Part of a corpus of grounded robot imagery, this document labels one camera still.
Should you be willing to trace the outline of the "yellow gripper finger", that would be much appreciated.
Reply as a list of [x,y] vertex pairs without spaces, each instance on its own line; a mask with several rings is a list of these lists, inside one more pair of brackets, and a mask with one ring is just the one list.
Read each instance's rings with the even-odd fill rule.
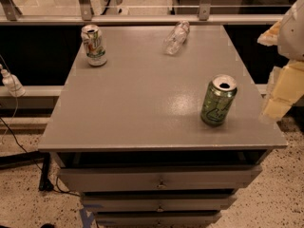
[[304,96],[304,63],[291,60],[286,66],[275,66],[266,86],[259,118],[277,122]]
[[281,22],[277,21],[269,29],[259,35],[257,42],[263,46],[270,47],[276,46],[278,43],[278,34]]

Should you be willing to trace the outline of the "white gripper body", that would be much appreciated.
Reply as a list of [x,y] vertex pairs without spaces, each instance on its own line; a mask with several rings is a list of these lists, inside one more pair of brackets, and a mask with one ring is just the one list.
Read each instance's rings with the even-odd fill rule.
[[296,0],[284,14],[277,40],[278,53],[290,60],[304,60],[304,0]]

